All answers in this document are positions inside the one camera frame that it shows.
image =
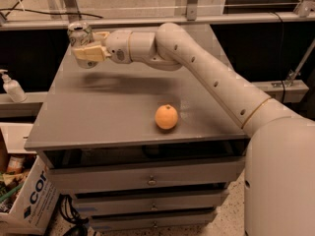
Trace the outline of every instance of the drawer handle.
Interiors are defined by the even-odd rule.
[[[150,180],[148,181],[148,185],[150,186],[154,186],[157,184],[157,180],[155,180],[155,177],[154,176],[151,176],[150,177]]]
[[[152,204],[151,211],[158,211],[156,204]]]

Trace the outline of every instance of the orange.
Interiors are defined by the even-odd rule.
[[[162,105],[157,109],[156,112],[156,123],[157,125],[164,129],[169,130],[173,128],[178,121],[178,114],[174,107],[171,105]]]

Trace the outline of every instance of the white pump bottle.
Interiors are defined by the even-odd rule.
[[[26,100],[27,95],[21,88],[20,84],[12,80],[8,75],[4,74],[8,72],[7,70],[0,69],[0,74],[2,74],[3,89],[7,92],[14,102],[23,102]]]

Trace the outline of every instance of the speckled floor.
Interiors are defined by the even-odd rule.
[[[0,0],[0,8],[12,7],[18,0]],[[201,13],[210,13],[210,0],[199,0],[199,3],[206,5]],[[103,15],[104,17],[149,17],[162,16],[169,17],[174,14],[182,13],[180,5],[184,0],[79,0],[79,3],[87,9],[87,12]],[[47,9],[45,0],[24,0],[25,8],[43,10]],[[212,13],[220,12],[220,7],[211,9]],[[9,20],[51,20],[50,16],[33,13],[13,12]],[[240,175],[236,182],[229,185],[229,196],[223,205],[217,208],[218,215],[215,220],[207,226],[191,225],[180,227],[165,227],[143,230],[129,230],[119,232],[106,232],[107,236],[241,236],[244,226],[244,173]],[[51,218],[47,228],[47,235],[61,236],[70,227],[58,212]],[[94,236],[95,232],[89,229],[89,236]]]

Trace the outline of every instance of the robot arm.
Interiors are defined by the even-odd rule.
[[[313,121],[228,69],[178,25],[164,24],[149,33],[118,30],[102,43],[102,57],[116,63],[138,61],[168,71],[185,66],[251,138],[245,167],[246,236],[314,235]],[[74,53],[87,59],[84,49],[89,48]]]

